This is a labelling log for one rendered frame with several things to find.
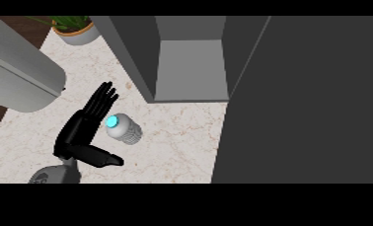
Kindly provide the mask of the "pale grey rounded appliance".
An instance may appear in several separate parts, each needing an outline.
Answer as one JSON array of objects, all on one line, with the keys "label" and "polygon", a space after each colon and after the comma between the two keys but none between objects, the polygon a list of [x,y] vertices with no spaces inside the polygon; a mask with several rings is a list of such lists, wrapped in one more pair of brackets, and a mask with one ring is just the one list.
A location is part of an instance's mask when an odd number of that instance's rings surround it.
[{"label": "pale grey rounded appliance", "polygon": [[0,20],[0,106],[35,112],[61,95],[63,86],[61,67]]}]

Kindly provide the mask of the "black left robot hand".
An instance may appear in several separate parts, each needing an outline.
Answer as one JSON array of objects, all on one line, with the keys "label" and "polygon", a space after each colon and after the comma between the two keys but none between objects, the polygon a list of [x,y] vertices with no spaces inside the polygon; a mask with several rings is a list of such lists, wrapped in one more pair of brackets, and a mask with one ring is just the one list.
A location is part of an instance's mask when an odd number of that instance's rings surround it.
[{"label": "black left robot hand", "polygon": [[112,82],[103,82],[84,108],[73,113],[63,125],[54,144],[55,157],[75,159],[95,168],[123,165],[119,156],[91,145],[100,122],[116,100]]}]

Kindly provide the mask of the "clear water bottle blue cap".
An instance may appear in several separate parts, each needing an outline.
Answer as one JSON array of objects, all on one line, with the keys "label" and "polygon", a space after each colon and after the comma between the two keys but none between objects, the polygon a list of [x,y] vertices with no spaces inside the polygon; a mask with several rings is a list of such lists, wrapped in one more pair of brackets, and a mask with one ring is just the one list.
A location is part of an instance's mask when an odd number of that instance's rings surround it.
[{"label": "clear water bottle blue cap", "polygon": [[128,145],[134,145],[141,139],[141,127],[125,113],[113,114],[104,120],[104,128],[107,135]]}]

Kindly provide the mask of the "potted green plant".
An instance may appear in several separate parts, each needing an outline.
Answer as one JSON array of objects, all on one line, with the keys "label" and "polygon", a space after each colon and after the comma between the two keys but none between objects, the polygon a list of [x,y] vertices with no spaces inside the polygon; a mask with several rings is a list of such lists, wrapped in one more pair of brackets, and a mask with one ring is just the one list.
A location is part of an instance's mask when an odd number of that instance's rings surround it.
[{"label": "potted green plant", "polygon": [[61,41],[73,46],[91,43],[100,32],[88,16],[50,16],[50,21],[27,16],[27,19],[51,27]]}]

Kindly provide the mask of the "grey open cabinet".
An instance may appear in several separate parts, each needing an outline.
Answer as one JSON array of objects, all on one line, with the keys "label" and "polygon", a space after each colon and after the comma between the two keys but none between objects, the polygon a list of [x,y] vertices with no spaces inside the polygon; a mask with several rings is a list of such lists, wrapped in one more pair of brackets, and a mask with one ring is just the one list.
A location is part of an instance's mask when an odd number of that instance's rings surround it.
[{"label": "grey open cabinet", "polygon": [[94,16],[147,103],[227,102],[266,16]]}]

